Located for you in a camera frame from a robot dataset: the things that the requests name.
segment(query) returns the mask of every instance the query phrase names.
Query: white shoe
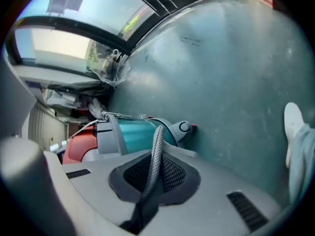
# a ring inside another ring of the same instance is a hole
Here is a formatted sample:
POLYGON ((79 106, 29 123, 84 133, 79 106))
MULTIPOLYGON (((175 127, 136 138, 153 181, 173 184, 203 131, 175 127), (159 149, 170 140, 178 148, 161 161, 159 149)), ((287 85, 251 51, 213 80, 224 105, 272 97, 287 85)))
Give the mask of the white shoe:
POLYGON ((293 138, 295 137, 297 132, 303 127, 303 125, 304 121, 299 107, 295 103, 289 102, 285 106, 284 110, 284 130, 288 143, 285 159, 285 165, 287 168, 289 168, 290 166, 291 146, 293 138))

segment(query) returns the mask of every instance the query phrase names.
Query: light blue pants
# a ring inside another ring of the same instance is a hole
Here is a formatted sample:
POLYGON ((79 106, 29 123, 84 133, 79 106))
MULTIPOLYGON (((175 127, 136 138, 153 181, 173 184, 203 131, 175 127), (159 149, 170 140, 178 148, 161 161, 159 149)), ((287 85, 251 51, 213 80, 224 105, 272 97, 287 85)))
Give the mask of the light blue pants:
POLYGON ((291 147, 289 169, 290 203, 300 200, 313 178, 315 171, 315 129, 308 124, 299 130, 291 147))

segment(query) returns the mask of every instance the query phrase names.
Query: floor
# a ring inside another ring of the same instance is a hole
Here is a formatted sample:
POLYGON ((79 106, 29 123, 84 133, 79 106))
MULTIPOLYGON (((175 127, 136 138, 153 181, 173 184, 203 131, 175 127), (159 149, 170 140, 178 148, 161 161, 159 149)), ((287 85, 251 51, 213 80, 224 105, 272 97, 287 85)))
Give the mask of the floor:
POLYGON ((208 0, 164 21, 128 62, 110 111, 197 124, 186 148, 288 204, 286 103, 315 124, 315 60, 297 24, 256 0, 208 0))

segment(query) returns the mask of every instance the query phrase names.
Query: red object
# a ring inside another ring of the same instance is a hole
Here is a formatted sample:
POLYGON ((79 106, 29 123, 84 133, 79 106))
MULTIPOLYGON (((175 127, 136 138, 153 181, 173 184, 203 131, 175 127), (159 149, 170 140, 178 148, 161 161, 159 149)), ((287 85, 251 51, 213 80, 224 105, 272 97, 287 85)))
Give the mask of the red object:
POLYGON ((93 126, 87 127, 76 136, 70 138, 64 152, 63 164, 81 163, 84 154, 97 148, 97 140, 93 135, 93 126))

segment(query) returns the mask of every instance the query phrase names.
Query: window pane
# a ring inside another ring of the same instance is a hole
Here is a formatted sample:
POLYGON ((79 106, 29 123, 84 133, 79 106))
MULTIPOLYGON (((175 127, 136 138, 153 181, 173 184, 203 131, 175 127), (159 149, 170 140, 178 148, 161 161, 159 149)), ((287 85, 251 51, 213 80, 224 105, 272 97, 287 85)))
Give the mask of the window pane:
POLYGON ((19 18, 52 15, 69 18, 102 28, 122 37, 127 23, 138 27, 153 10, 142 0, 32 0, 19 18), (139 10, 146 10, 135 18, 139 10))
POLYGON ((113 50, 89 38, 51 29, 17 29, 20 56, 37 64, 56 66, 78 72, 106 70, 113 50))

